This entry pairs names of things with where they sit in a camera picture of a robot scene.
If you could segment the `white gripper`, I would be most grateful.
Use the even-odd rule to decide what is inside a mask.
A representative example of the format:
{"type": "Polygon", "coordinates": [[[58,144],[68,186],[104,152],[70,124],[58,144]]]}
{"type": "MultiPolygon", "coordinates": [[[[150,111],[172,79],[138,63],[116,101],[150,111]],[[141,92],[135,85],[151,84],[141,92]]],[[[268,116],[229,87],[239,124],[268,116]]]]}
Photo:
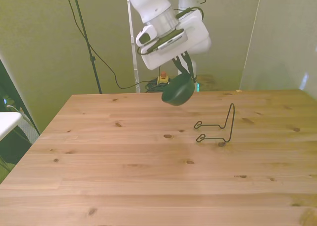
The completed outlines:
{"type": "Polygon", "coordinates": [[[209,32],[202,21],[201,12],[195,10],[180,19],[180,24],[167,36],[141,48],[143,62],[154,70],[172,60],[180,73],[185,73],[179,55],[184,53],[188,72],[196,82],[190,54],[200,54],[210,49],[209,32]]]}

